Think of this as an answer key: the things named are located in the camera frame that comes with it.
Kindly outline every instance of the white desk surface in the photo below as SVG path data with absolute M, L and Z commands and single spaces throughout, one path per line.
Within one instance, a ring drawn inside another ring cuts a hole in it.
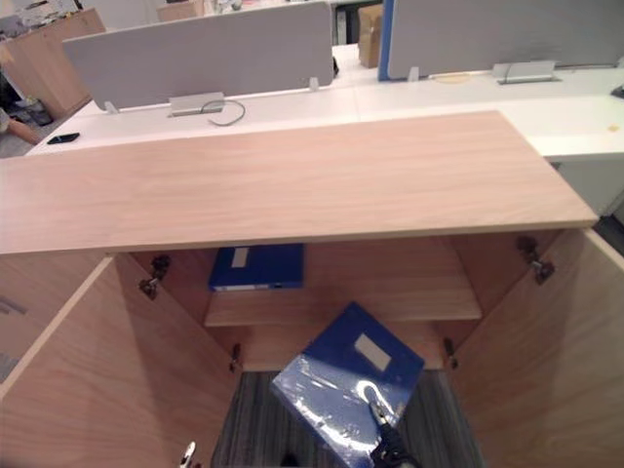
M 169 105 L 108 115 L 87 104 L 52 135 L 79 132 L 74 142 L 35 146 L 28 155 L 137 141 L 265 132 L 414 116 L 499 110 L 551 161 L 624 159 L 624 99 L 609 95 L 624 83 L 624 69 L 557 71 L 560 82 L 500 86 L 486 74 L 460 84 L 434 80 L 379 83 L 363 68 L 357 45 L 337 46 L 340 74 L 318 92 L 308 90 L 240 97 L 245 118 L 215 127 L 207 115 L 169 117 Z M 228 106 L 229 120 L 239 109 Z M 218 114 L 211 118 L 218 119 Z

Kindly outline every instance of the cabinet hinge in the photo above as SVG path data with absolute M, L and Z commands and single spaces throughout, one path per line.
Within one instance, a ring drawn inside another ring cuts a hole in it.
M 555 265 L 550 261 L 542 260 L 537 252 L 537 241 L 529 236 L 521 236 L 516 241 L 516 247 L 522 254 L 525 262 L 535 272 L 535 282 L 543 285 L 555 273 Z
M 448 363 L 450 364 L 451 369 L 457 369 L 459 367 L 459 362 L 457 358 L 455 358 L 455 345 L 452 342 L 452 339 L 445 338 L 444 339 L 445 351 L 448 356 Z
M 230 372 L 235 372 L 241 366 L 241 343 L 236 343 L 232 347 L 232 359 L 230 361 Z
M 138 288 L 145 293 L 147 297 L 154 300 L 158 295 L 158 284 L 163 281 L 172 260 L 168 255 L 158 255 L 152 259 L 152 275 L 148 280 L 140 280 Z

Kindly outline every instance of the desk divider panel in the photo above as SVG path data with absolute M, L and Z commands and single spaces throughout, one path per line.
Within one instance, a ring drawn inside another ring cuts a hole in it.
M 624 56 L 621 0 L 386 0 L 380 79 L 556 60 L 611 64 Z
M 123 29 L 63 43 L 100 109 L 332 82 L 332 14 L 310 2 Z

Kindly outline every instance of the blue folder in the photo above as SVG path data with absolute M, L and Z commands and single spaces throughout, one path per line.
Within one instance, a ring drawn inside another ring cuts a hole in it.
M 371 468 L 378 428 L 368 402 L 398 423 L 424 361 L 351 303 L 272 382 L 283 404 L 347 468 Z

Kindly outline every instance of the gray carpet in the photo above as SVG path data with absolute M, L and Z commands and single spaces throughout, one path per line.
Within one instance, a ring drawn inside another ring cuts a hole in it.
M 270 392 L 276 374 L 243 374 L 214 451 L 213 468 L 280 466 L 286 453 L 294 454 L 301 466 L 341 467 Z M 441 371 L 423 373 L 399 431 L 424 468 L 486 466 Z

